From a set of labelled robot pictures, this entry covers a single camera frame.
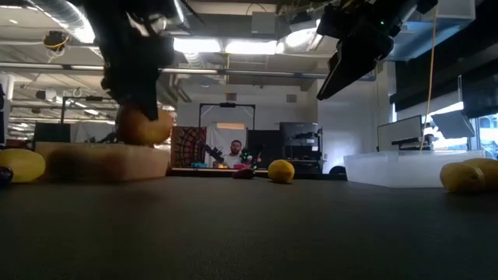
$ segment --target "colorful object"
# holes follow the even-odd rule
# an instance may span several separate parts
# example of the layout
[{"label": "colorful object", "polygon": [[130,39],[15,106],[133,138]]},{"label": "colorful object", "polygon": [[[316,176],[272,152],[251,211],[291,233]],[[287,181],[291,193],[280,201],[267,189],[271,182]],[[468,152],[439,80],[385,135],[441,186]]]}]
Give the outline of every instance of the colorful object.
[{"label": "colorful object", "polygon": [[251,168],[251,165],[249,165],[249,164],[234,164],[233,168],[241,170],[241,169],[244,169],[244,168]]},{"label": "colorful object", "polygon": [[232,178],[249,180],[252,179],[254,175],[255,175],[254,170],[252,170],[251,168],[244,168],[232,174]]},{"label": "colorful object", "polygon": [[0,151],[0,166],[13,172],[13,183],[27,183],[36,180],[45,172],[45,160],[27,149],[6,149]]},{"label": "colorful object", "polygon": [[440,172],[444,188],[453,193],[480,193],[498,190],[498,161],[470,159],[448,163]]},{"label": "colorful object", "polygon": [[193,168],[208,168],[206,163],[192,163]]},{"label": "colorful object", "polygon": [[203,163],[205,153],[205,128],[173,127],[171,135],[171,160],[173,167],[191,167],[192,163]]},{"label": "colorful object", "polygon": [[283,159],[274,160],[268,167],[268,177],[276,183],[287,183],[294,178],[294,166]]},{"label": "colorful object", "polygon": [[117,119],[117,139],[130,145],[160,144],[170,137],[173,118],[165,110],[157,111],[159,118],[149,119],[132,105],[124,105]]}]

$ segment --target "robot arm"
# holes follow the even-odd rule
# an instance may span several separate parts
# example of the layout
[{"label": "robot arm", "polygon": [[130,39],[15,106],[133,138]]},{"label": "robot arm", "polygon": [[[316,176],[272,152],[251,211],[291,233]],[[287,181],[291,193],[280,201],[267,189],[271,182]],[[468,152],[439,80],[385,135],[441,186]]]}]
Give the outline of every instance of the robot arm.
[{"label": "robot arm", "polygon": [[174,60],[167,31],[184,22],[179,0],[69,1],[83,6],[96,35],[105,61],[102,88],[119,104],[133,103],[157,119],[158,68]]},{"label": "robot arm", "polygon": [[415,9],[426,13],[435,5],[437,0],[347,0],[325,7],[317,33],[339,42],[317,98],[327,99],[374,70],[391,53],[402,21]]}]

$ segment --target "gray table surface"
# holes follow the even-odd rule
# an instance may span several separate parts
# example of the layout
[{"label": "gray table surface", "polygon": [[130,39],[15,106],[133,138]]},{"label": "gray table surface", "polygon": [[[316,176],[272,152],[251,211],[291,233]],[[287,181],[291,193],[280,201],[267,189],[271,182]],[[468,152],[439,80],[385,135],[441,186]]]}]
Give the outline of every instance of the gray table surface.
[{"label": "gray table surface", "polygon": [[498,195],[169,177],[0,191],[0,279],[497,279]]}]

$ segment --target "yellow fruit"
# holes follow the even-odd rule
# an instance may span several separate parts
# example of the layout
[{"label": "yellow fruit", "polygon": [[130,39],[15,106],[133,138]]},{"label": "yellow fruit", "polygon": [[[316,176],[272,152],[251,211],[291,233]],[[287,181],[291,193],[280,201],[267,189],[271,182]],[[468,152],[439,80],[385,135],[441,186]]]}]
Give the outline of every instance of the yellow fruit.
[{"label": "yellow fruit", "polygon": [[486,189],[484,174],[475,166],[448,163],[440,172],[444,188],[454,193],[476,193]]},{"label": "yellow fruit", "polygon": [[486,189],[498,190],[498,161],[494,159],[469,159],[464,164],[478,167],[484,174]]},{"label": "yellow fruit", "polygon": [[286,183],[294,177],[294,166],[283,159],[274,160],[268,167],[268,177],[276,183]]},{"label": "yellow fruit", "polygon": [[149,121],[136,106],[124,105],[118,117],[117,138],[131,145],[162,143],[170,137],[173,118],[165,110],[158,110],[157,114],[157,120]]},{"label": "yellow fruit", "polygon": [[13,183],[26,183],[37,179],[45,172],[45,160],[38,153],[26,149],[0,151],[0,166],[14,173]]}]

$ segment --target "white box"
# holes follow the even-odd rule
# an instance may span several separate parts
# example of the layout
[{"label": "white box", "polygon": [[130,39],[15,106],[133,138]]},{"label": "white box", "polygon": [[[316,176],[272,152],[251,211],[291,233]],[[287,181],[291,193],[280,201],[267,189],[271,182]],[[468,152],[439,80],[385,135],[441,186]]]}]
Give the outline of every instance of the white box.
[{"label": "white box", "polygon": [[439,179],[447,163],[484,158],[484,151],[400,151],[345,156],[348,180],[385,187],[443,187]]}]

